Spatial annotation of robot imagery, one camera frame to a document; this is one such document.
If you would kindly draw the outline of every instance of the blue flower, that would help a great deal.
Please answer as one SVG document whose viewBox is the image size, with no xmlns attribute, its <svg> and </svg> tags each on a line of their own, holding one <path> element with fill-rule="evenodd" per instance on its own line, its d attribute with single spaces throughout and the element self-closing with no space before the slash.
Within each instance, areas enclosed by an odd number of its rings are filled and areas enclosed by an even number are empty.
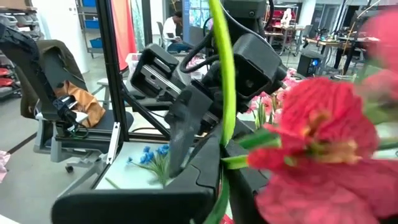
<svg viewBox="0 0 398 224">
<path fill-rule="evenodd" d="M 165 156 L 167 155 L 167 153 L 169 153 L 169 148 L 170 146 L 168 144 L 160 146 L 158 149 L 156 149 L 156 152 L 161 155 L 161 156 Z"/>
<path fill-rule="evenodd" d="M 149 150 L 150 150 L 150 147 L 149 146 L 145 146 L 144 152 L 149 152 Z"/>
<path fill-rule="evenodd" d="M 148 152 L 148 161 L 149 162 L 152 162 L 152 160 L 154 159 L 154 157 L 155 157 L 155 154 L 154 154 L 154 152 Z"/>
<path fill-rule="evenodd" d="M 141 159 L 139 161 L 140 164 L 147 164 L 147 154 L 144 154 L 141 156 Z"/>
<path fill-rule="evenodd" d="M 129 156 L 129 158 L 127 159 L 127 164 L 131 164 L 132 163 L 132 157 Z"/>
<path fill-rule="evenodd" d="M 145 152 L 144 155 L 140 159 L 140 163 L 146 165 L 146 164 L 152 162 L 154 157 L 155 157 L 154 152 Z"/>
</svg>

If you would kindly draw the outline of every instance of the red curtain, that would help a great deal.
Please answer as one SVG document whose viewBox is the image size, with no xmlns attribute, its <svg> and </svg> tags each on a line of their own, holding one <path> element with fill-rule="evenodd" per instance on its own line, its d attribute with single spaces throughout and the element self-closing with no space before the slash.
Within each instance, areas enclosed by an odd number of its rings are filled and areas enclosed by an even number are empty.
<svg viewBox="0 0 398 224">
<path fill-rule="evenodd" d="M 125 62 L 127 55 L 137 52 L 130 0 L 113 0 L 112 9 L 119 69 L 123 70 L 127 67 Z"/>
</svg>

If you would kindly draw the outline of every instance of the blue bin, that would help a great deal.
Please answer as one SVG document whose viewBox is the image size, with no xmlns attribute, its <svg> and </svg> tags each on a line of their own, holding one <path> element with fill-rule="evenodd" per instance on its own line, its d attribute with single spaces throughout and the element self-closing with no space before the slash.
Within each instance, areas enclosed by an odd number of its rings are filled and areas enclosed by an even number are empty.
<svg viewBox="0 0 398 224">
<path fill-rule="evenodd" d="M 86 28 L 89 28 L 89 29 L 99 29 L 100 28 L 100 24 L 98 23 L 98 21 L 86 20 L 85 24 L 86 24 Z"/>
<path fill-rule="evenodd" d="M 91 46 L 93 48 L 102 48 L 102 40 L 101 38 L 90 40 Z"/>
<path fill-rule="evenodd" d="M 95 7 L 95 0 L 83 0 L 83 6 Z"/>
</svg>

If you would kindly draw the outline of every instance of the speaker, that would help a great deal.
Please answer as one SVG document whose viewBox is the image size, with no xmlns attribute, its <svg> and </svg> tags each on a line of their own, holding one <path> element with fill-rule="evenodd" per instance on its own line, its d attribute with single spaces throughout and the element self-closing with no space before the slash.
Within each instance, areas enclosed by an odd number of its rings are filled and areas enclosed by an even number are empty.
<svg viewBox="0 0 398 224">
<path fill-rule="evenodd" d="M 303 49 L 298 61 L 297 73 L 304 77 L 313 77 L 324 58 L 320 53 Z"/>
</svg>

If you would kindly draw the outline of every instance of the chair wheel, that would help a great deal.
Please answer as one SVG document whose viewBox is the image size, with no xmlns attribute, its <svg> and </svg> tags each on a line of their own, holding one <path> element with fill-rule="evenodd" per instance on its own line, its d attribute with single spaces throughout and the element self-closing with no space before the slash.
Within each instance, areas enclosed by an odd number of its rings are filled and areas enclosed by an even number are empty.
<svg viewBox="0 0 398 224">
<path fill-rule="evenodd" d="M 72 166 L 66 166 L 65 169 L 67 170 L 68 174 L 73 172 L 73 167 Z"/>
</svg>

